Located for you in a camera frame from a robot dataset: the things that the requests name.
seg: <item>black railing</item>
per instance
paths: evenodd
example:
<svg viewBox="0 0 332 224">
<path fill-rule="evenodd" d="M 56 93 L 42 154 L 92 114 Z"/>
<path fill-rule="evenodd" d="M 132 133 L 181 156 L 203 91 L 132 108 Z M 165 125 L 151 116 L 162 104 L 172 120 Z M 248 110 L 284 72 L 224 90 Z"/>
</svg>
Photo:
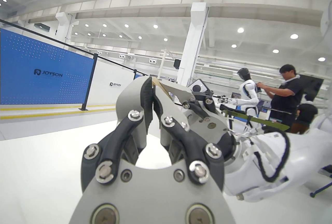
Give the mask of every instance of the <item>black railing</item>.
<svg viewBox="0 0 332 224">
<path fill-rule="evenodd" d="M 32 34 L 35 34 L 35 35 L 37 35 L 37 36 L 39 36 L 39 37 L 46 38 L 46 39 L 48 39 L 48 40 L 54 41 L 54 42 L 56 42 L 56 43 L 59 43 L 59 44 L 62 44 L 62 45 L 68 46 L 68 47 L 70 47 L 70 48 L 73 48 L 73 49 L 75 49 L 75 50 L 79 50 L 79 51 L 81 51 L 81 52 L 84 52 L 84 53 L 87 53 L 87 54 L 93 56 L 93 60 L 94 60 L 94 61 L 93 61 L 92 69 L 91 69 L 91 75 L 90 75 L 90 79 L 89 79 L 89 84 L 88 84 L 88 88 L 87 88 L 87 92 L 86 92 L 85 100 L 84 100 L 84 103 L 82 104 L 82 107 L 79 108 L 79 109 L 82 110 L 82 111 L 87 111 L 86 106 L 87 106 L 88 97 L 89 97 L 89 92 L 90 92 L 90 88 L 91 88 L 91 84 L 92 84 L 92 79 L 93 79 L 93 74 L 94 74 L 94 72 L 95 72 L 96 62 L 97 62 L 97 59 L 98 59 L 98 58 L 103 59 L 103 60 L 105 60 L 105 61 L 108 61 L 108 62 L 110 62 L 110 63 L 113 63 L 113 64 L 115 64 L 115 65 L 118 65 L 118 66 L 121 66 L 121 67 L 123 67 L 123 68 L 127 68 L 127 69 L 133 71 L 133 73 L 134 73 L 134 78 L 133 78 L 133 79 L 135 79 L 135 77 L 136 77 L 136 73 L 140 73 L 140 74 L 142 74 L 143 76 L 146 76 L 145 73 L 142 73 L 142 72 L 140 72 L 140 71 L 137 71 L 136 69 L 133 69 L 133 68 L 127 67 L 127 66 L 125 66 L 125 65 L 122 65 L 122 64 L 120 64 L 120 63 L 117 63 L 117 62 L 115 62 L 115 61 L 112 61 L 112 60 L 109 60 L 109 59 L 103 58 L 103 57 L 99 56 L 99 55 L 96 54 L 96 53 L 91 53 L 91 52 L 89 52 L 89 51 L 83 50 L 83 49 L 78 48 L 78 47 L 76 47 L 76 46 L 69 45 L 69 44 L 67 44 L 67 43 L 64 43 L 64 42 L 59 41 L 59 40 L 54 39 L 54 38 L 50 38 L 50 37 L 48 37 L 48 36 L 45 36 L 45 35 L 40 34 L 40 33 L 38 33 L 38 32 L 35 32 L 35 31 L 30 30 L 30 29 L 24 28 L 24 27 L 22 27 L 22 26 L 19 26 L 19 25 L 16 25 L 16 24 L 13 24 L 13 23 L 7 22 L 7 21 L 5 21 L 5 20 L 1 20 L 1 19 L 0 19 L 0 23 L 3 23 L 3 24 L 6 24 L 6 25 L 9 25 L 9 26 L 12 26 L 12 27 L 18 28 L 18 29 L 20 29 L 20 30 L 23 30 L 23 31 L 26 31 L 26 32 L 29 32 L 29 33 L 32 33 Z"/>
</svg>

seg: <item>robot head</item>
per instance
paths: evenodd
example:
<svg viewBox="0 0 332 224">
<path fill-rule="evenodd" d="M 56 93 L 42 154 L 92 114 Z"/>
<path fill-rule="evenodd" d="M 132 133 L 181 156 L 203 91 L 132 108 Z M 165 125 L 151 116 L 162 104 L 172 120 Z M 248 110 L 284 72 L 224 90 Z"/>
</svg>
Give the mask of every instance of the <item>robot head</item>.
<svg viewBox="0 0 332 224">
<path fill-rule="evenodd" d="M 237 71 L 237 74 L 242 78 L 244 81 L 250 80 L 250 73 L 247 68 L 241 68 L 239 71 Z"/>
</svg>

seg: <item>cable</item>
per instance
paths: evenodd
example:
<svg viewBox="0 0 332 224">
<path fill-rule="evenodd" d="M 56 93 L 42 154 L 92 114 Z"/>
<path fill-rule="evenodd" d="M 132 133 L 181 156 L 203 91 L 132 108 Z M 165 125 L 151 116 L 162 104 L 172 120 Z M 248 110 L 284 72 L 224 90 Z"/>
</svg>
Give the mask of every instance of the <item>cable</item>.
<svg viewBox="0 0 332 224">
<path fill-rule="evenodd" d="M 283 138 L 285 139 L 285 142 L 286 142 L 285 151 L 284 151 L 284 153 L 282 155 L 281 161 L 280 161 L 278 167 L 275 169 L 275 173 L 271 177 L 268 177 L 267 174 L 266 174 L 266 172 L 265 172 L 265 169 L 264 169 L 264 166 L 263 166 L 263 163 L 262 163 L 262 158 L 261 158 L 260 153 L 259 152 L 254 152 L 254 155 L 257 157 L 257 160 L 258 160 L 258 166 L 260 168 L 262 177 L 264 178 L 265 181 L 273 183 L 273 182 L 276 181 L 276 179 L 278 178 L 281 170 L 284 168 L 284 166 L 285 166 L 285 164 L 287 162 L 287 159 L 289 157 L 290 148 L 291 148 L 290 141 L 289 141 L 289 138 L 288 138 L 286 132 L 284 132 L 284 131 L 282 131 L 282 130 L 280 130 L 278 128 L 273 128 L 271 126 L 264 126 L 262 129 L 263 130 L 264 129 L 272 129 L 272 130 L 277 131 L 278 133 L 280 133 L 283 136 Z"/>
</svg>

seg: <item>white humanoid robot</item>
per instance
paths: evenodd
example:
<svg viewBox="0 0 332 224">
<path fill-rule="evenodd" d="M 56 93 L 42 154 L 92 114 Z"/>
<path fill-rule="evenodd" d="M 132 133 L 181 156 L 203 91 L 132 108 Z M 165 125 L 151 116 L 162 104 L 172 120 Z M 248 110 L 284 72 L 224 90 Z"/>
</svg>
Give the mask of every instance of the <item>white humanoid robot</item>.
<svg viewBox="0 0 332 224">
<path fill-rule="evenodd" d="M 257 87 L 255 82 L 251 79 L 249 70 L 247 68 L 240 69 L 237 74 L 240 76 L 244 82 L 240 85 L 239 91 L 241 94 L 240 99 L 228 99 L 228 103 L 233 105 L 241 106 L 241 111 L 246 112 L 249 116 L 257 116 L 258 109 L 257 104 L 259 103 L 259 99 L 257 96 Z M 250 122 L 253 128 L 257 129 L 259 127 L 259 123 Z"/>
</svg>

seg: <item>joyson logo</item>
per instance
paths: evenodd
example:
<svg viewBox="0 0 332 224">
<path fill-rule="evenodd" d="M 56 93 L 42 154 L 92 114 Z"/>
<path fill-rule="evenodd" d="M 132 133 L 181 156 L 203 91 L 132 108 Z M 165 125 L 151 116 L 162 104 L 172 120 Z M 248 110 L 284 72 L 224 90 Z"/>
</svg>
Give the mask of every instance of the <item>joyson logo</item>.
<svg viewBox="0 0 332 224">
<path fill-rule="evenodd" d="M 113 82 L 111 82 L 109 84 L 109 86 L 111 86 L 111 87 L 121 87 L 121 84 L 120 83 L 113 83 Z"/>
<path fill-rule="evenodd" d="M 48 75 L 48 76 L 55 76 L 55 77 L 62 77 L 63 74 L 51 72 L 51 71 L 41 71 L 40 69 L 35 69 L 33 72 L 34 75 L 40 76 L 40 75 Z"/>
</svg>

